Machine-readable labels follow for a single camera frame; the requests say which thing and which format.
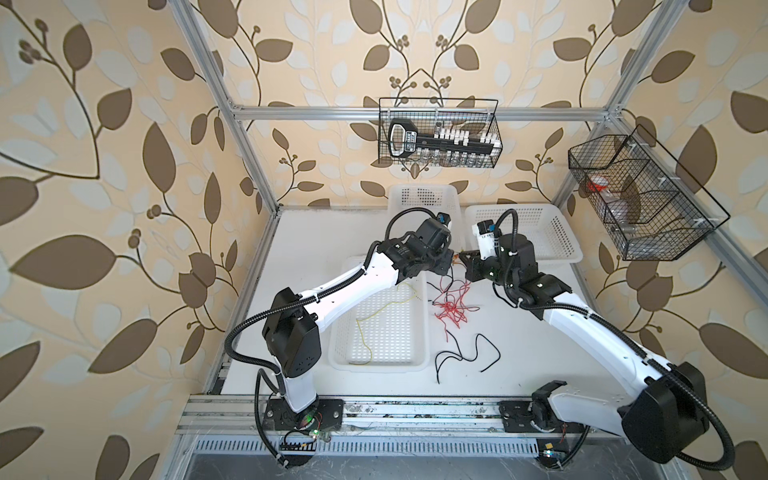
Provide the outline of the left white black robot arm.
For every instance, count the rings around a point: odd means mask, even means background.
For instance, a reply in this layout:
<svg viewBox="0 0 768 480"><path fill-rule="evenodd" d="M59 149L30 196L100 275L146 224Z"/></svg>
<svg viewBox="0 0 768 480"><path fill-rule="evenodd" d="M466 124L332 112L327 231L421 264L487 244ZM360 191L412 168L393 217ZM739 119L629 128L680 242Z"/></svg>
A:
<svg viewBox="0 0 768 480"><path fill-rule="evenodd" d="M247 317L233 327L224 350L233 361L258 367L254 390L255 425L260 440L285 468L291 461L268 440L259 416L263 385L281 396L293 416L289 431L304 433L321 426L319 400L312 369L322 354L321 334L336 320L369 297L417 277L424 271L448 272L454 251L450 248L451 217L426 207L410 207L388 222L384 238L372 242L363 260L335 279L300 293L286 287L274 297L270 309ZM236 350L237 338L261 323L269 360Z"/></svg>

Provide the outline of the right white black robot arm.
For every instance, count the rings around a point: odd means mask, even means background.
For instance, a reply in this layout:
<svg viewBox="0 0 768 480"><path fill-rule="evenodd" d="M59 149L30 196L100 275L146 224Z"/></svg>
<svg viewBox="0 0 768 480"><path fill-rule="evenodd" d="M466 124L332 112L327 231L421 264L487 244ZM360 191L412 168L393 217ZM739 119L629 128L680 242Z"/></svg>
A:
<svg viewBox="0 0 768 480"><path fill-rule="evenodd" d="M709 471L731 468L736 447L708 405L703 374L688 362L674 364L640 345L591 309L558 277L540 271L535 248L518 230L515 208L471 228L478 247L460 254L470 282L488 280L502 298L559 330L600 363L623 395L583 393L553 380L535 391L540 428L557 419L626 439L646 458L678 458Z"/></svg>

